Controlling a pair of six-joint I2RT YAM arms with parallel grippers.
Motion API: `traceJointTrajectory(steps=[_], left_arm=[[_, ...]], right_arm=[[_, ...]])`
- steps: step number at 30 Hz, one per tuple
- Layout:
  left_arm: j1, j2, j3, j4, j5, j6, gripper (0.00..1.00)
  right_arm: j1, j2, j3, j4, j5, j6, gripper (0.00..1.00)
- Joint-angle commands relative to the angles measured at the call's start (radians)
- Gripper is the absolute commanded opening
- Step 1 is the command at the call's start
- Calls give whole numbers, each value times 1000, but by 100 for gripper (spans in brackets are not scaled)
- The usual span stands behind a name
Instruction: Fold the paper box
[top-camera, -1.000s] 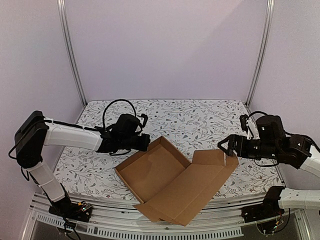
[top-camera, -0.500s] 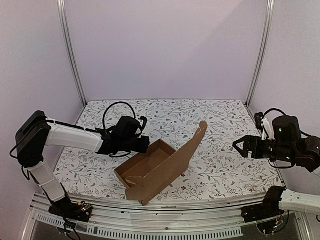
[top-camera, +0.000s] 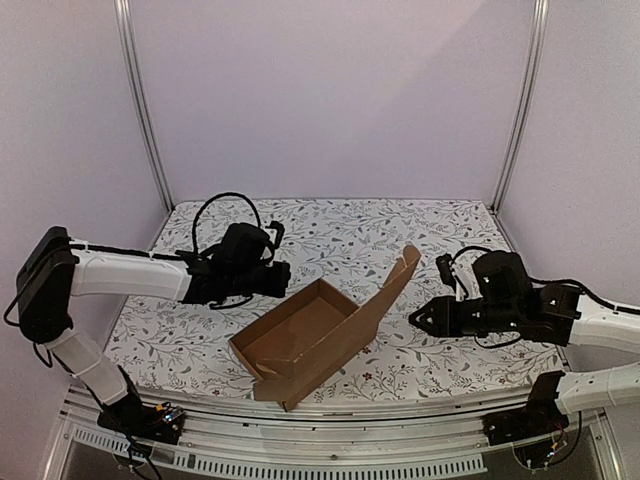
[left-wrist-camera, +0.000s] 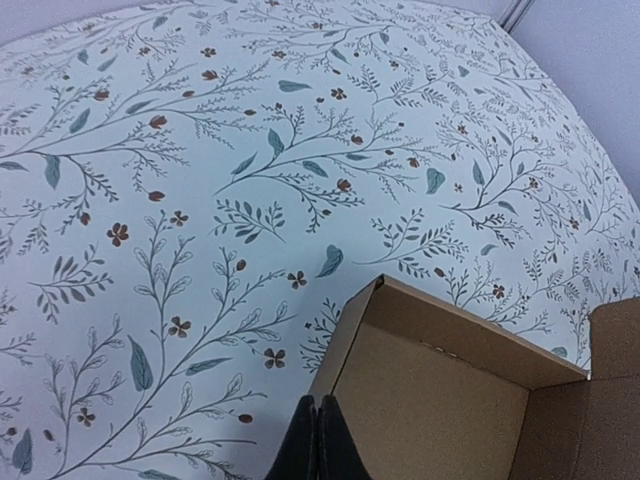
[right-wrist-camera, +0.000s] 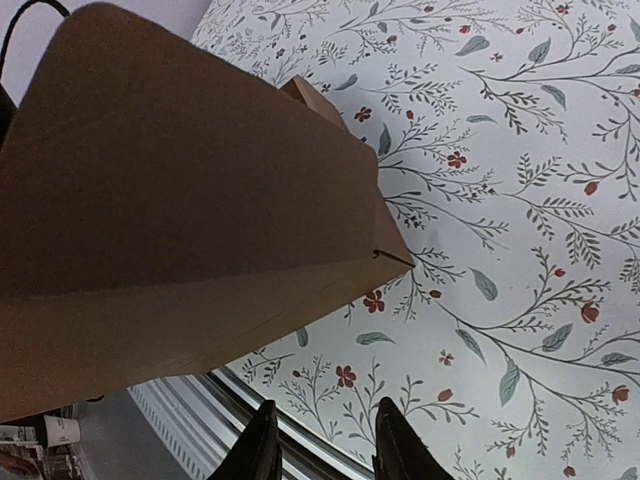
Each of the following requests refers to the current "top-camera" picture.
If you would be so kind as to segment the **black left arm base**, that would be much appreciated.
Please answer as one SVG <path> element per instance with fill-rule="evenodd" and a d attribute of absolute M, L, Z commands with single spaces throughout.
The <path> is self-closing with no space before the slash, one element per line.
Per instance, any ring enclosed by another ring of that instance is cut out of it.
<path fill-rule="evenodd" d="M 126 395 L 111 405 L 99 402 L 101 412 L 97 424 L 135 438 L 177 445 L 186 419 L 185 410 L 170 402 L 145 405 L 128 374 L 124 370 L 121 374 Z"/>

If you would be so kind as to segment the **brown cardboard paper box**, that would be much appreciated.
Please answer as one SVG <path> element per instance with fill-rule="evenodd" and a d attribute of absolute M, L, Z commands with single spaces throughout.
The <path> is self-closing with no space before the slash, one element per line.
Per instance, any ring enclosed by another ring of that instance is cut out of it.
<path fill-rule="evenodd" d="M 362 305 L 318 279 L 231 337 L 233 353 L 254 377 L 253 398 L 294 410 L 375 339 L 420 258 L 415 246 L 405 246 Z"/>

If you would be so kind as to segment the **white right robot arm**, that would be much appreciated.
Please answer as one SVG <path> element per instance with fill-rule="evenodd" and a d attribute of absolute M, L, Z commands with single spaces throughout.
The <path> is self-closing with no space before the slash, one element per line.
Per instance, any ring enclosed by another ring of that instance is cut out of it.
<path fill-rule="evenodd" d="M 606 300 L 574 279 L 541 280 L 515 252 L 483 250 L 472 264 L 476 298 L 454 272 L 456 257 L 437 258 L 441 280 L 454 295 L 435 297 L 411 313 L 408 322 L 434 338 L 471 337 L 478 345 L 492 334 L 514 342 L 591 347 L 639 353 L 639 309 Z M 549 371 L 532 384 L 517 427 L 537 436 L 555 419 L 584 410 L 639 400 L 639 365 L 588 372 Z"/>

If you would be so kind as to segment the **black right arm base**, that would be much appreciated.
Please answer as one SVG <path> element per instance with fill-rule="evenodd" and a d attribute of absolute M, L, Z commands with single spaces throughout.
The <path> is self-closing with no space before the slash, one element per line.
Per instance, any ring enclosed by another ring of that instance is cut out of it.
<path fill-rule="evenodd" d="M 544 373 L 534 382 L 524 406 L 484 415 L 483 433 L 489 444 L 496 446 L 558 433 L 558 440 L 551 439 L 541 446 L 517 447 L 513 451 L 516 460 L 529 470 L 549 467 L 569 426 L 568 416 L 562 414 L 555 403 L 564 376 L 563 371 Z"/>

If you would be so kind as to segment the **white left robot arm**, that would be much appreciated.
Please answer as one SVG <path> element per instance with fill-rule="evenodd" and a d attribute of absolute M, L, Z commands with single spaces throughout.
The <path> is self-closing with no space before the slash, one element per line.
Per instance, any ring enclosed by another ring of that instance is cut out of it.
<path fill-rule="evenodd" d="M 63 227 L 41 238 L 16 278 L 16 293 L 3 314 L 35 347 L 45 347 L 46 364 L 59 361 L 108 410 L 128 434 L 148 426 L 148 412 L 127 375 L 74 323 L 73 300 L 149 297 L 212 310 L 236 308 L 254 296 L 284 297 L 290 266 L 276 260 L 285 233 L 234 223 L 222 240 L 204 250 L 174 254 L 91 244 Z"/>

